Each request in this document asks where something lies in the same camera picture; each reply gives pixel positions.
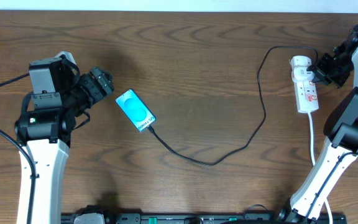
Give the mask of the turquoise screen smartphone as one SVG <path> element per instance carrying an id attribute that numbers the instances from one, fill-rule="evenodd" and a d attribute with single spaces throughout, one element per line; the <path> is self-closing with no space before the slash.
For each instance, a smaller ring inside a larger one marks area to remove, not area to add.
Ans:
<path id="1" fill-rule="evenodd" d="M 118 96 L 116 103 L 139 132 L 148 128 L 156 120 L 154 114 L 131 88 Z"/>

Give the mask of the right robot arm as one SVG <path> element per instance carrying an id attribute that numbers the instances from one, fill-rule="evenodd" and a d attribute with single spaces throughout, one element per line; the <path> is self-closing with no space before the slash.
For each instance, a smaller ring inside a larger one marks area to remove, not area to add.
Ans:
<path id="1" fill-rule="evenodd" d="M 323 133 L 326 137 L 321 154 L 298 191 L 288 199 L 276 221 L 316 223 L 321 207 L 347 167 L 358 158 L 358 24 L 347 39 L 315 62 L 304 56 L 291 59 L 291 77 L 296 97 L 308 102 L 316 99 L 315 84 L 342 87 L 354 76 L 352 91 L 329 115 Z"/>

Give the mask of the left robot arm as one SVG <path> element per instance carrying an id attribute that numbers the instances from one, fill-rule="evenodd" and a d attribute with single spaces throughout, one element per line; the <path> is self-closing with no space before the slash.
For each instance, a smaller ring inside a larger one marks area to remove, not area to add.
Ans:
<path id="1" fill-rule="evenodd" d="M 32 92 L 15 122 L 21 154 L 18 223 L 60 223 L 65 165 L 76 118 L 114 91 L 112 76 L 98 68 L 81 74 L 71 53 L 29 64 Z"/>

